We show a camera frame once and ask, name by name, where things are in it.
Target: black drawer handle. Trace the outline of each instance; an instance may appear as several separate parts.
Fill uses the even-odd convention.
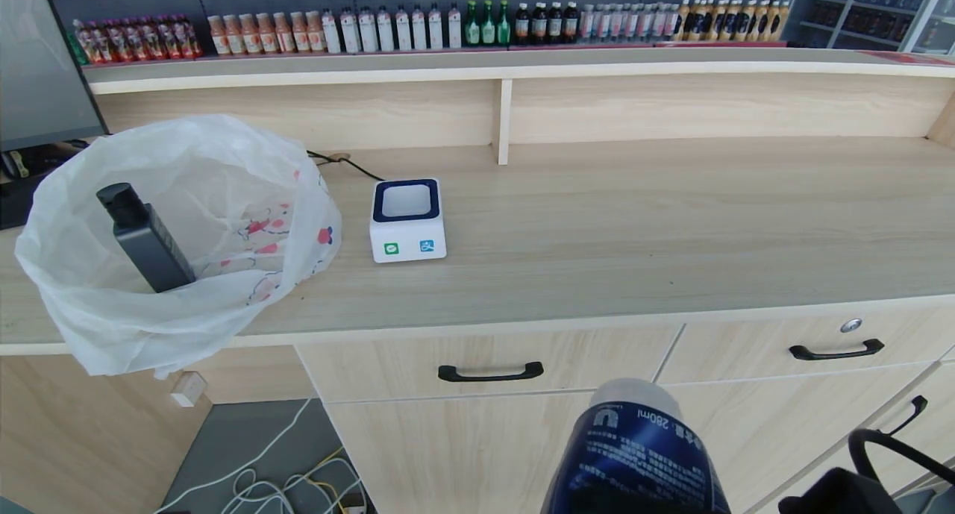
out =
[[[444,381],[512,381],[516,379],[531,379],[543,374],[543,364],[540,361],[531,361],[525,364],[525,371],[521,374],[509,374],[503,377],[463,377],[457,373],[454,365],[441,365],[437,368],[437,377]]]
[[[887,436],[893,436],[895,435],[895,433],[897,433],[901,429],[908,426],[908,423],[915,420],[917,416],[921,415],[921,412],[925,411],[925,408],[928,408],[928,398],[925,398],[922,395],[918,395],[916,396],[916,398],[912,398],[912,405],[915,406],[915,412],[912,413],[912,415],[908,416],[908,419],[905,419],[904,423],[901,423],[900,425],[898,425],[892,432],[883,432],[883,433],[885,433]]]
[[[803,361],[821,361],[822,359],[845,359],[846,357],[865,357],[866,355],[875,355],[879,354],[881,348],[886,347],[886,345],[883,344],[883,341],[880,341],[879,339],[870,339],[862,341],[862,343],[865,346],[865,350],[846,351],[844,354],[816,354],[814,351],[811,351],[804,346],[792,346],[789,348],[789,352],[792,354],[792,357],[802,359]]]

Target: white plastic bag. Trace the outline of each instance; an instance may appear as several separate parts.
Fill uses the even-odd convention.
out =
[[[96,198],[116,182],[153,204],[195,283],[153,293]],[[301,143],[192,116],[102,137],[48,175],[16,256],[87,372],[161,376],[215,354],[325,269],[340,226]]]

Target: gray floor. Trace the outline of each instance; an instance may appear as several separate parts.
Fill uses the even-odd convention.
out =
[[[167,504],[192,486],[218,479],[258,455],[277,433],[289,425],[303,403],[304,401],[280,401],[214,406],[195,437],[195,442],[163,504]],[[315,399],[301,414],[297,425],[253,467],[259,480],[271,480],[281,487],[291,474],[312,469],[340,445],[341,442],[325,415],[321,401]],[[230,477],[224,483],[192,492],[165,512],[219,514],[233,497],[233,480],[234,477]],[[354,478],[343,466],[335,464],[315,474],[314,480],[327,481],[341,493]],[[250,480],[244,480],[239,489],[249,483]],[[261,486],[253,495],[260,497],[269,491],[265,486]],[[330,506],[325,498],[307,483],[299,484],[287,496],[298,513],[322,514]],[[252,513],[259,506],[245,504],[236,510],[236,514]],[[278,512],[279,503],[273,501],[262,514]]]

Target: white box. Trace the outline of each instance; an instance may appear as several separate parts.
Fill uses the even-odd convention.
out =
[[[444,215],[436,178],[384,181],[372,195],[372,256],[376,263],[443,259]]]

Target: beverage cooler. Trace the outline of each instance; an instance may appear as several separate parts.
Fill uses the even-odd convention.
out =
[[[951,54],[955,0],[792,0],[783,37],[807,48]]]

